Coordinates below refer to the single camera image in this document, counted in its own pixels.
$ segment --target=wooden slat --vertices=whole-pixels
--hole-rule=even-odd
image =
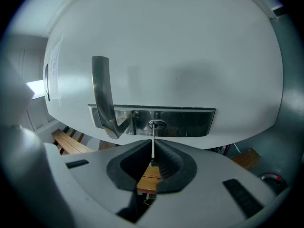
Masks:
[[[77,142],[81,142],[81,141],[82,141],[82,138],[84,137],[84,135],[85,135],[84,133],[80,133],[80,134],[76,137],[75,140],[76,140]]]
[[[161,178],[160,169],[157,166],[148,166],[143,177]]]
[[[98,150],[106,150],[115,147],[115,143],[100,140]]]
[[[248,151],[238,154],[230,159],[246,170],[249,170],[258,163],[260,158],[261,157],[254,149],[249,149]]]
[[[67,133],[69,129],[70,129],[70,127],[69,127],[69,126],[66,126],[66,127],[63,129],[63,132],[64,132],[64,133]],[[58,142],[57,142],[56,140],[54,140],[54,141],[53,141],[53,144],[54,144],[54,145],[58,145]]]
[[[72,139],[68,135],[66,135],[64,132],[62,132],[60,129],[57,129],[55,131],[56,134],[58,134],[62,139],[64,139],[68,144],[70,144],[72,147],[74,147],[76,150],[78,150],[81,153],[87,153],[87,152],[94,152],[94,150],[84,146],[83,144],[77,142],[75,139]]]
[[[62,148],[69,154],[80,154],[81,152],[77,149],[73,148],[70,144],[68,144],[61,136],[59,136],[56,132],[52,133],[54,139],[62,146]]]
[[[73,138],[73,136],[74,136],[75,133],[76,133],[76,130],[73,129],[73,130],[70,132],[69,136],[70,136],[71,138]]]
[[[161,181],[159,168],[157,166],[148,166],[144,175],[137,184],[137,191],[156,194],[156,185]]]
[[[142,193],[156,194],[156,185],[161,182],[161,179],[142,177],[137,184],[137,191]]]

